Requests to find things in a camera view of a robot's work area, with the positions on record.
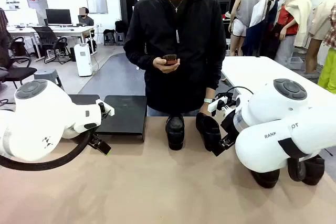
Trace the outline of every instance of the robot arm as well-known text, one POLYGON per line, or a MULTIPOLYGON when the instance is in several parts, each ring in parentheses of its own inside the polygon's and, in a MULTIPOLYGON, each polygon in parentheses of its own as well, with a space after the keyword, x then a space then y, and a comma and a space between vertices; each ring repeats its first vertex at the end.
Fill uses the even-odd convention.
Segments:
MULTIPOLYGON (((34 80, 15 93, 16 112, 0 111, 0 153, 36 161, 55 149, 60 139, 94 131, 114 109, 97 100, 75 105, 57 85, 34 80)), ((90 145, 97 148, 94 141, 90 145)))
POLYGON ((224 111, 225 118, 221 126, 227 135, 219 144, 214 145, 213 152, 216 156, 232 147, 244 129, 281 120, 291 114, 307 110, 307 92, 296 82, 277 79, 266 84, 252 96, 239 95, 236 100, 236 109, 220 101, 217 109, 224 111))
POLYGON ((312 108, 282 120, 244 129, 236 153, 244 166, 259 173, 287 166, 289 158, 304 161, 336 145, 336 108, 312 108))
POLYGON ((225 113, 221 126, 227 135, 212 151, 218 156, 235 144, 239 160, 254 172, 288 166, 291 178, 300 181, 296 174, 304 172, 296 171, 302 161, 336 145, 336 106, 309 108, 307 92, 296 82, 275 80, 251 97, 238 96, 236 105, 233 109, 218 102, 217 109, 225 113))

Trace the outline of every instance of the mannequin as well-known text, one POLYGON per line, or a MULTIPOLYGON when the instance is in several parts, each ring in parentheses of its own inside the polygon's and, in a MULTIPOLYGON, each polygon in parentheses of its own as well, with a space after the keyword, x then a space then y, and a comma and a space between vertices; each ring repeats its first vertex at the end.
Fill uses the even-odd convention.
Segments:
POLYGON ((312 37, 306 55, 306 78, 318 78, 317 54, 320 50, 323 39, 328 33, 331 24, 329 22, 330 10, 336 0, 324 0, 315 10, 309 36, 312 37))
POLYGON ((268 1, 260 0, 253 8, 251 22, 247 29, 244 45, 242 46, 243 54, 246 56, 256 55, 255 53, 259 49, 260 41, 263 40, 263 32, 270 24, 274 23, 277 12, 276 0, 272 0, 268 20, 267 22, 263 22, 266 16, 268 1))
POLYGON ((279 64, 289 67, 295 46, 303 46, 310 11, 310 0, 285 0, 274 28, 280 31, 278 36, 281 42, 275 56, 279 64))
POLYGON ((243 56, 241 47, 246 37, 246 30, 251 22, 253 7, 258 2, 259 0, 236 0, 229 25, 229 32, 231 33, 230 56, 235 56, 237 48, 238 55, 243 56))

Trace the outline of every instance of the jeans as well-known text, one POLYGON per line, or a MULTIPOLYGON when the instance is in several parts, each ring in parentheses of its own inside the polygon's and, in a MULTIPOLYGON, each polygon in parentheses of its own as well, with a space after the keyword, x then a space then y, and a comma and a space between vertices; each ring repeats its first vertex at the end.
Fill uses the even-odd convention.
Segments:
MULTIPOLYGON (((182 116, 197 116, 198 113, 199 113, 199 109, 186 112, 186 113, 182 113, 182 116)), ((170 114, 152 109, 147 106, 147 116, 170 116, 170 114)))
POLYGON ((286 68, 289 68, 290 61, 295 49, 294 46, 295 36, 286 36, 284 40, 280 43, 277 55, 275 56, 275 61, 286 68))

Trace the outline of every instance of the red top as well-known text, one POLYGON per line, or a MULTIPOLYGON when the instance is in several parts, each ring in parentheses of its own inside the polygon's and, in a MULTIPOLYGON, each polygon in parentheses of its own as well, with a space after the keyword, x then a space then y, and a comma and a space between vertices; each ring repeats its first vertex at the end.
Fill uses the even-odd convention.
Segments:
MULTIPOLYGON (((280 11, 278 23, 281 24, 282 26, 287 25, 290 23, 294 17, 285 9, 285 6, 283 5, 280 11)), ((286 35, 295 35, 298 33, 299 30, 299 24, 296 23, 295 25, 289 27, 287 29, 286 35)))

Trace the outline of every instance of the white appliance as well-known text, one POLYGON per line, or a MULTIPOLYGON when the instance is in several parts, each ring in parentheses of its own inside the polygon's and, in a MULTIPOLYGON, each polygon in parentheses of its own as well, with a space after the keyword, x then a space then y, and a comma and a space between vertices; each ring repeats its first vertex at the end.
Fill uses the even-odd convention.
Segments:
POLYGON ((78 75, 81 77, 92 75, 91 54, 88 44, 74 46, 78 75))

